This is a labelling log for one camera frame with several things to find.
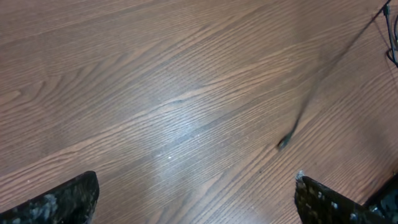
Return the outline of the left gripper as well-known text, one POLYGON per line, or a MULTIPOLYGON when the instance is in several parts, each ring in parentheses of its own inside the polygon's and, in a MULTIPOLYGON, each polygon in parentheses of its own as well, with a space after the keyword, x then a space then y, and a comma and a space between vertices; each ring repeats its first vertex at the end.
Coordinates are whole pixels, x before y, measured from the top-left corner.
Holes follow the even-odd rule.
POLYGON ((306 176, 295 177, 294 203, 306 224, 397 224, 397 174, 360 205, 306 176))

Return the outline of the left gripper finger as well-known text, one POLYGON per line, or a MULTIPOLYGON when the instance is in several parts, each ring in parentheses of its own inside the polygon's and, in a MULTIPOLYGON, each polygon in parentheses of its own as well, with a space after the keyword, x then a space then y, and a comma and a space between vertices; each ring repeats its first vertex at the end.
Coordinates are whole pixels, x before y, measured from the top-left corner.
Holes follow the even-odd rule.
POLYGON ((1 224, 90 224, 100 187, 96 172, 84 172, 1 213, 1 224))

